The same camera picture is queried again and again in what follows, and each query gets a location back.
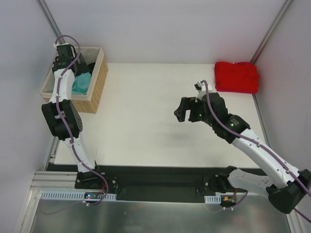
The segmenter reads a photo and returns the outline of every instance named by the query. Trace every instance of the folded red towel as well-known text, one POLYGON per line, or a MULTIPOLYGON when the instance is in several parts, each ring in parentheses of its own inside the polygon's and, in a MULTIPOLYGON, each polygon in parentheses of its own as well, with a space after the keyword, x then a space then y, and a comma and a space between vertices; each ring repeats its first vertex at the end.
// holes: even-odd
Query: folded red towel
POLYGON ((258 92, 257 67, 249 62, 215 64, 215 88, 217 91, 230 91, 255 94, 258 92))

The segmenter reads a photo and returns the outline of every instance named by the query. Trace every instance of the white tabletop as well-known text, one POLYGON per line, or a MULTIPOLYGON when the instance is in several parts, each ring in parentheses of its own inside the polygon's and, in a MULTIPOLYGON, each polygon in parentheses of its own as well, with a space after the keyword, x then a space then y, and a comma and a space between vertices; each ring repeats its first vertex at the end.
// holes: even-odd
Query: white tabletop
MULTIPOLYGON (((258 167, 203 122, 179 123, 173 112, 194 84, 215 85, 214 65, 108 64, 96 114, 80 113, 83 138, 98 165, 258 167)), ((228 111, 241 116, 263 140, 253 97, 220 93, 228 111)), ((60 143, 55 164, 75 164, 60 143)))

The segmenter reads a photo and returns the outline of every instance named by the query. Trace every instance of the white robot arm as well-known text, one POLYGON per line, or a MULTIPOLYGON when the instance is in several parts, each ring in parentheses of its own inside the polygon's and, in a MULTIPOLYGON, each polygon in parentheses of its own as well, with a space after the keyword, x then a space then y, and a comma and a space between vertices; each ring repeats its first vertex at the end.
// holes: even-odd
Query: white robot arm
POLYGON ((96 162, 86 149, 82 138, 82 121, 71 101, 74 71, 77 71, 77 65, 67 69, 74 59, 72 46, 56 45, 56 49, 58 56, 52 68, 55 77, 54 89, 49 103, 43 104, 41 109, 52 135, 64 141, 74 157, 80 173, 79 180, 98 179, 90 172, 90 169, 96 170, 96 162))
POLYGON ((183 122, 186 111, 190 110, 189 121, 203 121, 211 126, 220 138, 243 151, 267 175, 258 176, 229 166, 208 182, 209 187, 223 193, 233 187, 242 188, 268 198, 279 211, 290 213, 306 194, 293 175, 309 189, 311 173, 306 169, 300 171, 286 162, 261 141, 241 117, 229 114, 224 99, 218 93, 213 93, 210 85, 208 85, 208 90, 206 85, 201 82, 195 84, 195 87, 199 92, 197 97, 183 97, 178 109, 174 112, 178 121, 183 122), (285 169, 278 160, 286 164, 287 168, 285 169))

